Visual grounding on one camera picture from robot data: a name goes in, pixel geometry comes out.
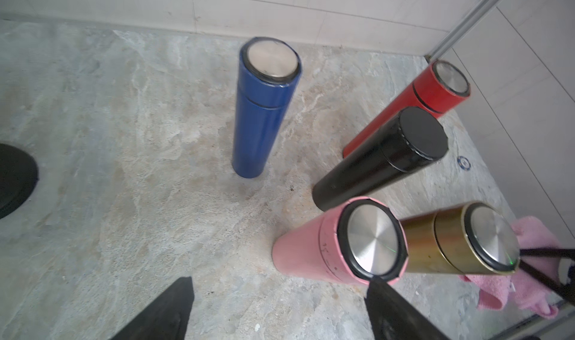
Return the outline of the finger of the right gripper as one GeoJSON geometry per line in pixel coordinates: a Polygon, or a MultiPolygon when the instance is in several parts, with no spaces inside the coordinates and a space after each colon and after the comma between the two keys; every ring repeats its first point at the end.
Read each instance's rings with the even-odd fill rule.
{"type": "Polygon", "coordinates": [[[560,283],[560,281],[552,280],[550,277],[542,273],[541,271],[533,268],[533,266],[521,262],[519,268],[526,272],[530,277],[535,279],[537,282],[546,286],[549,290],[555,292],[563,300],[565,300],[570,305],[574,306],[574,265],[570,266],[568,270],[568,282],[560,283]]]}
{"type": "Polygon", "coordinates": [[[575,259],[575,249],[536,248],[520,251],[523,257],[543,257],[555,259],[575,259]]]}

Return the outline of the gold thermos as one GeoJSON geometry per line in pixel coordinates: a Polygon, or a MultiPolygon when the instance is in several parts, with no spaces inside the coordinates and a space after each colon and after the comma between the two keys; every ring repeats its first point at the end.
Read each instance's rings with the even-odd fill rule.
{"type": "Polygon", "coordinates": [[[484,202],[467,202],[401,220],[412,274],[509,275],[520,263],[510,223],[484,202]]]}

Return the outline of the pink thermos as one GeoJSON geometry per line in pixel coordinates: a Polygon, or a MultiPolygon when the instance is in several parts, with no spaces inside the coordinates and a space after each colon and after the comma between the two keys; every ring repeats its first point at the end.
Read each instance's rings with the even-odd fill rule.
{"type": "Polygon", "coordinates": [[[404,229],[392,211],[361,196],[279,237],[272,258],[286,276],[366,286],[374,277],[396,283],[406,271],[409,253],[404,229]]]}

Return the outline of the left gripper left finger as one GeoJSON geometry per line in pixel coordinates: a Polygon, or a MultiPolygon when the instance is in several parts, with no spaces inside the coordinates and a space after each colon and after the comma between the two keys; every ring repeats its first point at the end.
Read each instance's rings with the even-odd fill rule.
{"type": "Polygon", "coordinates": [[[192,277],[180,277],[112,339],[185,339],[194,299],[192,277]]]}

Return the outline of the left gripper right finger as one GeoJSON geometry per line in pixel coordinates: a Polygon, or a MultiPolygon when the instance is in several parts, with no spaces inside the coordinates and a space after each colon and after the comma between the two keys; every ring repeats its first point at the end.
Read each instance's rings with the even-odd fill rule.
{"type": "Polygon", "coordinates": [[[375,339],[448,339],[380,277],[370,281],[365,306],[375,339]]]}

